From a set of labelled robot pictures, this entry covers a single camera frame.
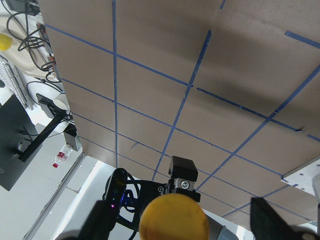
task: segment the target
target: yellow ball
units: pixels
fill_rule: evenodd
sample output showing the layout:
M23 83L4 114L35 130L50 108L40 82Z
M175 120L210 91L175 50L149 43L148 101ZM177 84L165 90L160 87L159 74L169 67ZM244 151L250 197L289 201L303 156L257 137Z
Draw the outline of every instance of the yellow ball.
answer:
M142 240L208 240L209 223L193 199L170 193L148 204L140 219L139 232Z
M0 51L8 50L12 45L12 38L0 33Z

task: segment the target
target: wire rack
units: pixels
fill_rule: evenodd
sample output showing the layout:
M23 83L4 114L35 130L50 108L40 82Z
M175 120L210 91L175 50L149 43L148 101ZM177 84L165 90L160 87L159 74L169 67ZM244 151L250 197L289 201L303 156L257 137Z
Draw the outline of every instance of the wire rack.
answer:
M33 104L13 64L0 55L0 79L10 92L19 99L23 107L33 109Z

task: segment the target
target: screw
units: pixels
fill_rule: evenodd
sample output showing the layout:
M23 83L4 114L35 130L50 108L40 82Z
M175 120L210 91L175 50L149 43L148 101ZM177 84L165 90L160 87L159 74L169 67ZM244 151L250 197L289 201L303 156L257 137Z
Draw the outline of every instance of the screw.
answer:
M188 189L190 187L190 183L186 180L181 182L182 189Z
M311 235L310 233L304 233L302 234L303 240L316 240L315 236Z

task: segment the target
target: blue tape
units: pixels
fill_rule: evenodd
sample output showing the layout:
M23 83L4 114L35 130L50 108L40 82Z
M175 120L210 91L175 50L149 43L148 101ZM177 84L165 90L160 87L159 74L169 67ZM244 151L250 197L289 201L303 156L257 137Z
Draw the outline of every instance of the blue tape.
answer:
M240 210L240 209L243 209L243 208L245 208L245 207L248 206L248 205L250 205L250 202L247 203L247 204L245 204L245 205L243 205L243 206L241 206L241 207L236 208L235 210L233 210L233 211L231 211L231 212L223 215L222 217L225 218L226 216L228 216L228 215L230 215L230 214L233 214L234 212L236 212L236 211L238 211L238 210Z
M273 205L276 205L277 207L279 207L279 208L281 208L281 209L283 209L283 210L286 210L286 211L288 211L288 212L290 212L290 213L292 213L292 214L294 214L294 215L297 215L298 217L303 218L303 219L307 220L308 222L311 222L311 220L308 219L308 218L305 217L305 216L302 216L302 215L300 215L300 214L298 214L298 213L296 213L296 212L294 212L294 211L291 211L291 210L289 210L289 209L287 209L287 208L285 208L285 207L283 207L283 206L280 206L280 205L278 205L278 204L276 204L276 203L274 203L274 202L272 202L272 201L268 201L268 200L266 200L266 201L267 201L268 203L273 204Z
M224 8L225 3L226 3L226 0L223 0L223 1L222 1L222 4L220 5L220 10L222 10L222 9Z
M320 138L318 138L316 136L312 136L312 135L308 134L307 137L320 142Z
M215 198L214 196L211 196L211 195L209 195L209 194L206 194L206 193L204 193L203 191L198 191L199 193L201 193L201 194L203 194L203 195L206 195L206 196L208 196L208 197L210 197L210 198L212 198L212 199L215 199L215 200L217 200L217 201L219 201L220 203L223 203L223 204L225 204L225 205L228 205L229 207L231 207L231 208L235 208L234 206L231 206L230 204L228 204L228 203L226 203L226 202L224 202L224 201L221 201L221 200L219 200L218 198Z
M83 136L79 136L79 138L84 139L84 140L86 140L86 141L88 141L88 142L90 142L90 143L92 143L92 144L95 144L95 145L97 145L97 146L99 146L99 147L101 147L101 148L103 148L103 149L106 149L106 150L108 150L108 151L110 151L110 152L113 152L114 154L116 153L115 151L113 151L113 150L111 150L111 149L109 149L109 148L107 148L107 147L105 147L105 146L102 146L102 145L100 145L100 144L98 144L98 143L96 143L96 142L94 142L94 141L91 141L91 140L89 140L89 139L87 139L87 138L85 138L85 137L83 137ZM150 168L150 167L148 167L148 166L146 166L146 165L143 165L143 164L140 163L140 162L137 162L137 161L135 161L135 160L132 160L131 158L128 158L128 157L126 157L126 156L124 156L124 155L122 155L122 154L120 154L120 153L118 153L118 155L121 156L121 157L124 157L125 159L128 159L128 160L130 160L130 161L132 161L132 162L135 162L136 164L139 164L139 165L141 165L141 166L143 166L143 167L145 167L145 168L150 169L150 170L153 171L152 168Z
M236 185L233 185L232 183L230 183L230 182L227 182L227 181L225 181L225 180L222 180L221 178L219 178L219 177L216 177L216 176L212 176L213 178L215 178L215 179L217 179L217 180L219 180L219 181L221 181L221 182L224 182L225 184L228 184L228 185L230 185L230 186L232 186L232 187L234 187L234 188L236 188L236 189L239 189L239 190L241 190L241 191L244 191L244 192L246 192L247 194L250 194L250 195L253 195L253 196L255 196L255 197L258 197L258 195L255 195L254 193L252 193L252 192L249 192L249 191L247 191L247 190L244 190L244 189L242 189L241 187L238 187L238 186L236 186Z
M171 126L170 124L168 124L168 123L166 123L166 122L164 122L164 121L158 120L158 119L156 119L156 118L154 118L154 117L152 117L152 116L149 116L149 115L147 115L147 114L145 114L145 113L143 113L143 112L141 112L141 111L135 110L135 109L133 109L133 108L131 108L131 107L129 107L129 106L123 105L123 104L120 103L120 102L118 102L117 104L120 105L121 107L124 107L124 108L126 108L126 109L129 109L129 110L131 110L131 111L133 111L133 112L135 112L135 113L137 113L137 114L140 114L140 115L145 116L145 117L147 117L147 118L149 118L149 119L155 120L155 121L158 122L158 123L161 123L161 124L163 124L163 125L166 125L166 126L172 128L172 126Z
M81 85L79 85L79 84L77 84L77 83L74 83L73 81L69 81L69 80L67 80L67 79L65 79L65 78L61 78L61 80L65 81L65 82L67 82L67 83L69 83L69 84L73 84L73 85L75 85L75 86L77 86L77 87L79 87L79 88L81 88L81 89L84 89L84 90L86 90L86 91L88 91L88 92L90 92L90 93L92 93L92 94L95 94L95 95L97 95L97 96L99 96L99 97L101 97L101 98L103 98L103 99L107 99L107 100L109 100L109 101L112 102L112 103L114 102L114 100L112 100L111 98L106 97L106 96L103 96L103 95L101 95L101 94L99 94L99 93L97 93L97 92L95 92L95 91L90 90L89 88L86 88L86 87L81 86Z
M204 90L204 89L202 89L202 88L200 88L200 87L197 87L197 90L200 91L200 92L203 92L203 93L205 93L205 94L207 94L207 95L210 95L210 96L212 96L212 97L214 97L214 98L216 98L216 99L222 100L222 101L224 101L224 102L226 102L226 103L228 103L228 104L231 104L231 105L233 105L233 106L235 106L235 107L237 107L237 108L240 108L240 109L242 109L242 110L245 110L245 111L247 111L247 112L249 112L249 113L252 113L252 114L254 114L254 115L257 115L257 116L259 116L259 117L261 117L261 118L264 118L264 119L267 119L267 118L268 118L266 115L263 115L263 114L261 114L261 113L259 113L259 112L257 112L257 111L254 111L254 110L252 110L252 109L250 109L250 108L248 108L248 107L245 107L245 106L243 106L243 105L240 105L240 104L238 104L238 103L236 103L236 102L234 102L234 101L228 100L228 99L226 99L226 98L224 98L224 97L222 97L222 96L219 96L219 95L216 95L216 94L214 94L214 93L212 93L212 92L209 92L209 91L207 91L207 90ZM295 131L295 132L298 132L298 131L299 131L299 129L296 129L296 128L292 127L292 126L289 126L289 125L287 125L287 124L285 124L285 123L282 123L282 122L277 121L277 120L274 120L274 119L271 119L271 122L274 122L274 123L276 123L276 124L279 124L279 125L287 128L287 129L290 129L290 130Z
M300 84L300 86L297 87L297 89L274 111L276 113L279 113L285 106L287 106L292 99L297 96L301 90L311 82L311 80L319 73L320 71L320 65L316 67L316 69Z
M242 105L240 105L240 104L238 104L238 103L236 103L236 102L234 102L234 101L230 101L230 100L228 100L228 99L226 99L226 98L224 98L224 97L222 97L222 96L216 95L216 94L214 94L214 93L212 93L212 92L206 91L206 90L204 90L204 89L202 89L202 88L200 88L200 87L197 87L197 90L200 91L200 92L203 92L203 93L205 93L205 94L207 94L207 95L210 95L210 96L212 96L212 97L214 97L214 98L216 98L216 99L222 100L222 101L224 101L224 102L226 102L226 103L228 103L228 104L231 104L231 105L233 105L233 106L235 106L235 107L237 107L237 108L243 109L243 110L245 110L245 111L247 111L247 112L249 112L249 113L255 114L255 115L257 115L257 116L259 116L259 117L261 117L261 118L264 118L264 119L267 118L267 116L265 116L265 115L263 115L263 114L261 114L261 113L259 113L259 112L257 112L257 111L254 111L254 110L252 110L252 109L250 109L250 108L247 108L247 107L245 107L245 106L242 106Z
M89 42L89 41L87 41L87 40L84 40L84 39L82 39L82 38L80 38L80 37L77 37L77 36L75 36L75 35L72 35L72 34L66 32L66 31L63 31L63 30L61 30L61 29L58 29L58 28L56 28L56 27L54 27L54 26L51 26L51 25L49 25L49 24L46 24L45 26L48 27L48 28L50 28L50 29L52 29L52 30L57 31L58 33L64 34L64 35L66 35L66 36L68 36L68 37L70 37L70 38L73 38L73 39L75 39L75 40L78 40L78 41L80 41L80 42L82 42L82 43L84 43L84 44L88 44L88 45L91 46L91 47L94 47L94 48L99 49L99 50L101 50L101 51L103 51L103 52L106 52L106 53L111 54L111 55L114 55L114 56L116 56L116 57L118 57L118 58L120 58L120 59L123 59L123 60L125 60L125 61L127 61L127 62L129 62L129 63L132 63L132 64L137 65L137 66L139 66L139 67L142 67L142 68L144 68L144 69L147 69L147 70L149 70L149 71L151 71L151 72L153 72L153 73L155 73L155 74L159 74L159 75L161 75L161 76L163 76L163 77L165 77L165 78L171 79L171 80L173 80L173 81L175 81L175 82L177 82L177 83L179 83L179 84L183 84L183 85L185 85L185 86L188 85L188 83L186 83L186 82L184 82L184 81L181 81L181 80L179 80L179 79L177 79L177 78L175 78L175 77L173 77L173 76L170 76L170 75L165 74L165 73L163 73L163 72L161 72L161 71L158 71L158 70L153 69L153 68L151 68L151 67L149 67L149 66L146 66L146 65L144 65L144 64L142 64L142 63L139 63L139 62L137 62L137 61L134 61L134 60L132 60L132 59L130 59L130 58L127 58L127 57L125 57L125 56L122 56L122 55L120 55L120 54L118 54L118 53L116 53L116 52L110 51L110 50L108 50L108 49L106 49L106 48L104 48L104 47L101 47L101 46L96 45L96 44L94 44L94 43L92 43L92 42Z
M266 167L266 166L260 165L259 163L256 163L256 162L254 162L254 161L251 161L251 160L249 160L249 159L247 159L247 158L245 158L245 157L243 157L243 156L240 156L240 155L238 155L238 154L235 154L234 156L236 156L236 157L238 157L238 158L241 158L241 159L243 159L243 160L245 160L245 161L247 161L247 162L249 162L249 163L251 163L251 164L254 164L254 165L256 165L256 166L258 166L258 167L260 167L260 168L263 168L263 169L265 169L265 170L267 170L267 171L269 171L269 172L272 172L272 173L274 173L274 174L276 174L276 175L279 175L281 178L283 177L283 175L282 175L281 173L279 173L279 172L277 172L277 171L274 171L274 170L272 170L272 169L270 169L270 168L268 168L268 167Z
M87 140L88 142L90 142L90 143L92 143L92 144L95 144L95 145L97 145L97 146L99 146L99 147L101 147L101 148L103 148L103 149L106 149L106 150L108 150L108 151L110 151L110 152L113 152L114 154L116 153L115 151L113 151L113 150L111 150L111 149L109 149L109 148L107 148L107 147L105 147L105 146L102 146L102 145L100 145L100 144L98 144L98 143L96 143L96 142L94 142L94 141L91 141L91 140L89 140L89 139L87 139L87 138L85 138L85 137L83 137L83 136L79 136L79 138L84 139L84 140Z
M59 28L56 28L56 27L51 26L51 25L49 25L49 24L45 24L45 26L46 26L47 28L49 28L49 29L55 30L55 31L58 32L58 33L64 34L64 35L66 35L66 36L68 36L68 37L70 37L70 38L73 38L73 39L75 39L75 40L78 40L78 41L80 41L80 42L82 42L82 43L84 43L84 44L88 44L89 46L94 47L94 48L96 48L96 49L99 49L99 50L101 50L101 51L104 51L104 52L106 52L106 53L108 53L108 54L114 54L112 51L110 51L110 50L108 50L108 49L106 49L106 48L104 48L104 47L101 47L101 46L96 45L96 44L94 44L94 43L92 43L92 42L89 42L89 41L87 41L87 40L84 40L84 39L82 39L82 38L80 38L80 37L77 37L77 36L75 36L75 35L72 35L72 34L66 32L66 31L63 31L63 30L59 29Z
M285 123L283 123L283 122L277 121L277 120L275 120L275 119L271 119L270 122L273 122L273 123L275 123L275 124L278 124L278 125L280 125L280 126L282 126L282 127L285 127L285 128L287 128L287 129L290 129L290 130L292 130L292 131L294 131L294 132L301 132L300 129L297 129L297 128L293 127L293 126L289 126L289 125L287 125L287 124L285 124Z
M120 54L116 54L116 56L117 56L118 58L120 58L120 59L123 59L123 60L129 62L129 63L135 64L135 65L137 65L137 66L139 66L139 67L142 67L142 68L144 68L144 69L147 69L147 70L149 70L149 71L151 71L151 72L153 72L153 73L155 73L155 74L159 74L159 75L161 75L161 76L163 76L163 77L165 77L165 78L167 78L167 79L171 79L171 80L173 80L173 81L175 81L175 82L177 82L177 83L179 83L179 84L188 86L188 83L186 83L186 82L184 82L184 81L181 81L181 80L179 80L179 79L177 79L177 78L175 78L175 77L173 77L173 76L169 76L168 74L165 74L165 73L163 73L163 72L161 72L161 71L155 70L155 69L153 69L153 68L151 68L151 67L149 67L149 66L143 65L142 63L139 63L139 62L137 62L137 61L134 61L134 60L132 60L132 59L129 59L129 58L127 58L127 57L125 57L125 56L122 56L122 55L120 55Z
M281 191L281 190L283 190L283 189L286 189L287 187L290 187L290 185L286 185L286 186L283 186L283 187L281 187L281 188L279 188L279 189L277 189L277 190L274 190L274 191L272 191L272 192L270 192L270 193L262 196L262 198L266 198L266 197L268 197L268 196L270 196L270 195L272 195L272 194L275 194L275 193L277 193L277 192L279 192L279 191ZM286 208L284 208L284 207L282 207L282 206L279 206L279 205L277 205L277 204L275 204L275 203L273 203L273 202L271 202L271 201L267 201L267 202L272 203L272 204L274 204L274 205L276 205L276 206L278 206L278 207L280 207L280 208L282 208L282 209L284 209L284 210L286 210L286 211L288 211L288 212L290 212L290 213L292 213L292 214L295 214L295 215L297 215L297 216L299 216L299 217L301 217L301 218L304 218L304 219L308 220L307 218L305 218L305 217L303 217L303 216L301 216L301 215L299 215L299 214L297 214L297 213L295 213L295 212L293 212L293 211L290 211L290 210L288 210L288 209L286 209ZM239 208L237 208L237 209L235 209L235 210L233 210L233 211L225 214L225 215L222 216L222 217L224 218L224 217L226 217L226 216L228 216L228 215L230 215L230 214L233 214L234 212L236 212L236 211L238 211L238 210L240 210L240 209L243 209L243 208L245 208L246 206L248 206L248 205L250 205L250 204L251 204L251 203L249 202L249 203L247 203L247 204L245 204L245 205L243 205L243 206L241 206L241 207L239 207Z
M241 143L241 145L225 160L223 161L223 163L214 171L212 172L212 174L209 175L209 177L212 177L221 167L223 167L223 165L225 165L227 163L227 161L229 161L229 159L231 157L233 157L241 148L243 148L269 121L271 121L271 119L277 115L282 109L284 109L284 107L286 107L294 98L295 96L297 96L301 90L308 84L310 83L310 81L318 74L318 72L320 71L320 65L318 65L318 67L300 84L300 86L270 115L268 116L267 119L264 120L264 122L262 124L260 124L260 126L258 126L258 128L256 130L254 130L253 133L250 134L250 136L244 140L243 143ZM198 190L199 188L201 188L206 181L209 179L209 177L207 179L205 179L200 185L199 187L196 189Z
M205 55L205 53L206 53L207 46L208 46L208 44L209 44L209 41L210 41L210 39L211 39L211 36L212 36L212 33L211 33L211 30L209 29L208 32L207 32L207 34L206 34L204 43L203 43L203 45L202 45L201 52L200 52L200 54L199 54L199 57L198 57L198 59L197 59L197 61L196 61L195 67L194 67L194 69L193 69L193 72L192 72L192 75L191 75L191 78L190 78L188 87L187 87L187 89L185 90L184 98L183 98L182 101L181 101L180 107L179 107L179 109L178 109L178 112L177 112L177 114L176 114L176 116L175 116L173 125L172 125L172 127L171 127L169 136L168 136L168 138L167 138L167 140L166 140L166 142L165 142L165 145L164 145L164 147L163 147L163 151L162 151L162 153L161 153L160 159L159 159L159 161L158 161L158 163L157 163L157 165L156 165L155 171L154 171L154 173L153 173L152 180L155 179L156 172L158 171L158 168L159 168L159 166L160 166L160 163L161 163L161 161L162 161L162 158L164 157L164 154L165 154L165 152L167 151L167 147L168 147L169 142L170 142L170 140L171 140L171 137L172 137L172 135L173 135L173 133L174 133L174 131L175 131L175 128L176 128L176 125L177 125L177 123L178 123L178 120L179 120L181 111L182 111L182 109L184 108L184 105L185 105L186 100L187 100L187 98L188 98L188 95L189 95L189 93L190 93L191 87L192 87L193 84L194 84L196 75L197 75L197 73L198 73L200 64L201 64L201 62L202 62L202 60L203 60L203 57L204 57L204 55Z
M253 131L253 133L250 134L249 137L246 138L246 140L244 140L243 143L241 143L241 145L234 150L234 152L232 152L227 158L226 160L224 160L210 175L209 177L207 177L198 187L196 190L200 189L217 171L219 171L219 169L221 169L243 146L245 146L268 122L269 120L272 118L272 116L274 115L271 114L266 120L264 120L263 123L261 123L256 130Z
M111 128L109 128L109 127L107 127L107 126L104 126L104 125L101 125L100 123L97 123L96 121L90 120L89 118L86 118L85 116L81 116L81 115L75 113L74 111L72 112L72 115L76 115L76 116L78 116L78 117L80 117L80 118L83 118L83 119L85 119L85 120L87 120L87 121L89 121L89 122L91 122L91 123L93 123L93 124L96 124L96 125L104 128L104 129L107 129L107 130L115 133L115 131L112 130Z
M298 41L300 41L302 43L308 44L308 45L310 45L312 47L315 47L317 49L320 49L320 43L319 42L313 41L313 40L308 39L308 38L306 38L304 36L295 34L295 33L291 32L291 31L286 31L284 35L286 35L286 36L288 36L288 37L290 37L292 39L298 40Z
M189 135L189 136L191 136L191 137L193 137L193 138L195 138L195 139L198 139L198 140L200 140L200 141L202 141L202 142L204 142L204 143L206 143L206 144L209 144L209 145L211 145L211 146L213 146L213 147L215 147L215 148L217 148L217 149L220 149L220 150L222 150L222 151L225 151L225 152L227 152L227 153L229 153L229 154L232 153L231 151L229 151L229 150L227 150L227 149L224 149L224 148L221 147L221 146L212 144L211 142L209 142L209 141L207 141L207 140L204 140L204 139L202 139L202 138L200 138L200 137L198 137L198 136L196 136L196 135L193 135L193 134L191 134L191 133L189 133L189 132L186 132L186 131L184 131L184 130L182 130L182 129L180 129L180 128L177 128L177 127L176 127L175 129L178 130L179 132L182 132L182 133L184 133L184 134L187 134L187 135Z
M245 212L245 211L239 210L239 212L242 212L243 214L247 214L247 215L249 215L249 216L250 216L250 214L249 214L249 213L247 213L247 212Z
M156 172L157 174L160 174L160 175L162 175L162 176L165 176L165 177L167 177L168 179L170 178L170 177L168 177L167 175L165 175L165 174L163 174L163 173L161 173L161 172Z
M84 116L81 116L81 115L79 115L79 114L77 114L77 113L75 113L75 112L72 112L72 114L73 114L73 115L76 115L76 116L78 116L78 117L80 117L80 118L83 118L83 119L85 119L85 120L87 120L87 121L89 121L89 122L91 122L91 123L93 123L93 124L96 124L96 125L104 128L104 129L107 129L107 130L109 130L109 131L112 131L113 133L115 133L115 131L112 130L112 129L110 129L109 127L104 126L104 125L101 125L101 124L99 124L99 123L97 123L97 122L95 122L95 121L92 121L92 120L90 120L89 118L86 118L86 117L84 117ZM133 141L133 142L139 143L139 144L141 144L142 146L144 146L144 147L146 147L146 148L148 148L148 149L151 149L151 150L153 150L153 151L156 151L156 152L158 152L158 153L161 153L161 151L159 151L159 150L157 150L157 149L154 149L154 148L152 148L152 147L150 147L150 146L148 146L148 145L146 145L146 144L144 144L144 143L142 143L142 142L139 142L139 141L137 141L137 140L135 140L135 139L133 139L133 138L131 138L131 137L128 137L128 136L126 136L126 135L124 135L124 134L121 134L120 132L118 132L118 135L120 135L120 136L122 136L122 137L124 137L124 138L126 138L126 139L129 139L129 140L131 140L131 141Z
M264 195L264 196L262 196L263 198L266 198L266 197L268 197L268 196L270 196L270 195L272 195L272 194L275 194L275 193L277 193L277 192L279 192L279 191L281 191L281 190L283 190L283 189L286 189L287 187L289 187L290 185L285 185L285 186L283 186L283 187L280 187L279 189L277 189L277 190L274 190L274 191L272 191L272 192L270 192L270 193L268 193L268 194L266 194L266 195Z
M117 16L116 0L112 0L112 39L113 52L117 54ZM113 88L114 88L114 130L115 130L115 168L118 168L118 91L117 91L117 56L113 55Z

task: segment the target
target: black monitor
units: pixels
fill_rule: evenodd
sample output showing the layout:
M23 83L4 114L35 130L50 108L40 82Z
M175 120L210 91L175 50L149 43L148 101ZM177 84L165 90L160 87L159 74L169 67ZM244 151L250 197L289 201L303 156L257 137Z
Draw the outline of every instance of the black monitor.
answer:
M24 161L19 160L38 134L15 95L0 108L0 185L10 191L42 145Z

